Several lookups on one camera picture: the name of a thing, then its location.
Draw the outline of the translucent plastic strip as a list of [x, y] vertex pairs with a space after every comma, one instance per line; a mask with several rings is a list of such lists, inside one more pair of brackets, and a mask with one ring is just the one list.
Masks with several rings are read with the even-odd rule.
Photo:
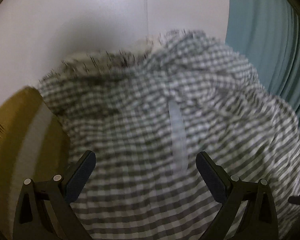
[[183, 123], [183, 117], [178, 104], [173, 100], [170, 100], [168, 102], [168, 110], [170, 116], [172, 140], [172, 167], [175, 172], [185, 174], [187, 171], [187, 148], [186, 132]]

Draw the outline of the green curtain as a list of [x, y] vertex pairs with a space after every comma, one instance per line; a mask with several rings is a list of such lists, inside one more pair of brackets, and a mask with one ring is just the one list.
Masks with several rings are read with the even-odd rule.
[[300, 19], [287, 0], [230, 0], [226, 43], [245, 55], [300, 128]]

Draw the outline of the floral patterned pillow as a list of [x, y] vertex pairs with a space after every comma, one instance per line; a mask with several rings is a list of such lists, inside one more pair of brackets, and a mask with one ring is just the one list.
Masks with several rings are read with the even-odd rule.
[[61, 64], [47, 73], [39, 83], [42, 84], [52, 78], [69, 79], [93, 74], [103, 75], [114, 68], [123, 69], [140, 65], [152, 54], [164, 48], [167, 42], [186, 33], [184, 29], [173, 29], [166, 33], [146, 36], [120, 50], [83, 51], [67, 55]]

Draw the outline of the cardboard box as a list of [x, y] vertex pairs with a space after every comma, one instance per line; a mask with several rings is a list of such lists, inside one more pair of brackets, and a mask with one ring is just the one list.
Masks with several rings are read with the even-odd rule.
[[19, 90], [0, 106], [0, 231], [7, 239], [24, 180], [63, 173], [69, 147], [69, 137], [35, 88]]

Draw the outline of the grey checkered bed sheet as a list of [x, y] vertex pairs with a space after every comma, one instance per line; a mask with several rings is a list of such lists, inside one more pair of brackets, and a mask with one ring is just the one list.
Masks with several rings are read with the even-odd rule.
[[[166, 43], [142, 64], [52, 78], [38, 90], [68, 134], [69, 162], [96, 166], [72, 208], [93, 239], [198, 239], [219, 211], [195, 158], [206, 151], [244, 181], [266, 179], [283, 238], [300, 215], [300, 129], [255, 67], [202, 31]], [[173, 170], [168, 102], [186, 132], [187, 171]]]

